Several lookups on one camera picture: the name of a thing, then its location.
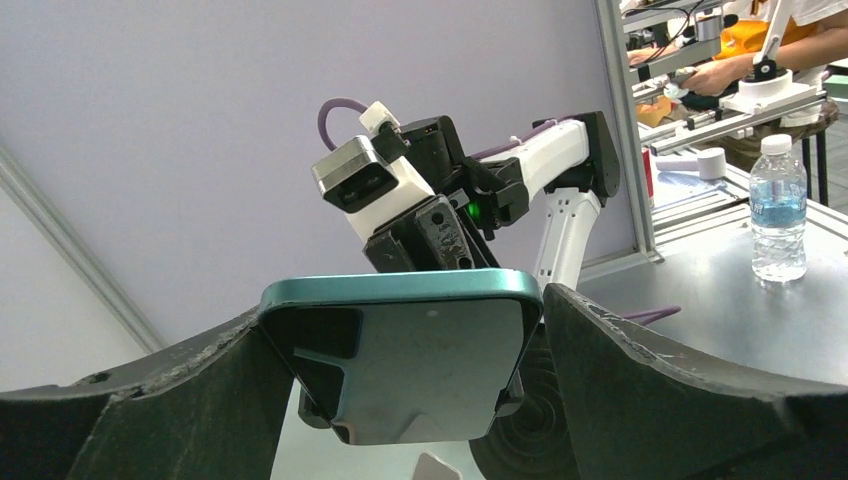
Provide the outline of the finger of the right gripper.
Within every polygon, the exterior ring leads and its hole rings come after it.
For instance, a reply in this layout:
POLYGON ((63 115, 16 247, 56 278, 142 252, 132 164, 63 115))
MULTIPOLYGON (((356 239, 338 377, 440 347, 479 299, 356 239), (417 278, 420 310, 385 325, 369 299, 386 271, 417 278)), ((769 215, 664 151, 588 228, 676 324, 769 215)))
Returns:
POLYGON ((386 226, 366 241, 363 254, 378 273, 422 271, 423 236, 409 225, 386 226))
POLYGON ((472 269, 475 262, 463 227, 444 196, 428 200, 414 215, 414 226, 423 236, 425 258, 434 269, 472 269))

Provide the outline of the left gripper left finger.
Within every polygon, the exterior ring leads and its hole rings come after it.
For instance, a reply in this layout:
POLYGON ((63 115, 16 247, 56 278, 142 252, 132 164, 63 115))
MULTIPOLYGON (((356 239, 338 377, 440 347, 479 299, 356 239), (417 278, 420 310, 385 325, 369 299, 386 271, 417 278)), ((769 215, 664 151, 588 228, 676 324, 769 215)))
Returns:
POLYGON ((5 479, 267 479, 293 375, 254 311, 72 385, 1 396, 5 479))

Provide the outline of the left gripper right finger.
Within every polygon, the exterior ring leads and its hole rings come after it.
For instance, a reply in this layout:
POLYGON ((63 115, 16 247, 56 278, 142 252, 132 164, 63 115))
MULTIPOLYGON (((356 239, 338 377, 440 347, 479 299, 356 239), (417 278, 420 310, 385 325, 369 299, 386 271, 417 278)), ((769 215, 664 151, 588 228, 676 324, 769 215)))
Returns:
POLYGON ((847 390, 724 360, 573 289, 544 324, 584 479, 843 479, 847 390))

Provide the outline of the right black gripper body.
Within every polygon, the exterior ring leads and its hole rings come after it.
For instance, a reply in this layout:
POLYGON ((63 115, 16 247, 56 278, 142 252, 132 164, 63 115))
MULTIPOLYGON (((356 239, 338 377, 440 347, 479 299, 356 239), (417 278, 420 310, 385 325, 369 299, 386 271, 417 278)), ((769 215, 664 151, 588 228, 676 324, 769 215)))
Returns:
POLYGON ((438 116, 382 128, 380 153, 399 151, 432 188, 380 225, 366 241, 365 257, 380 273, 496 268, 488 247, 495 231, 529 210, 519 158, 484 162, 466 155, 452 119, 438 116))

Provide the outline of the black gooseneck phone stand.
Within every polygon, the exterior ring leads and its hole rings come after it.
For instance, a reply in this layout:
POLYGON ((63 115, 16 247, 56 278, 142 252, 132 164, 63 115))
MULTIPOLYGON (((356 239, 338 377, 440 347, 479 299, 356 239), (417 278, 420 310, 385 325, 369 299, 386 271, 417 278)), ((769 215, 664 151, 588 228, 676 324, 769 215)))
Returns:
POLYGON ((546 330, 363 330, 344 358, 297 348, 299 413, 357 447, 464 442, 487 479, 574 479, 546 330))

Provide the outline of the teal phone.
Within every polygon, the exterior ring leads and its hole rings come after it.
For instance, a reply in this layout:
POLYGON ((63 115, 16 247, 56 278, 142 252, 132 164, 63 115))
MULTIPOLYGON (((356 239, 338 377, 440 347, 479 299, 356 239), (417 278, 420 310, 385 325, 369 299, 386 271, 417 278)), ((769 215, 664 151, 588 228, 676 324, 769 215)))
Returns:
POLYGON ((370 446, 485 436, 523 402, 541 315, 532 275, 488 268, 281 280, 258 321, 301 384, 301 419, 370 446))

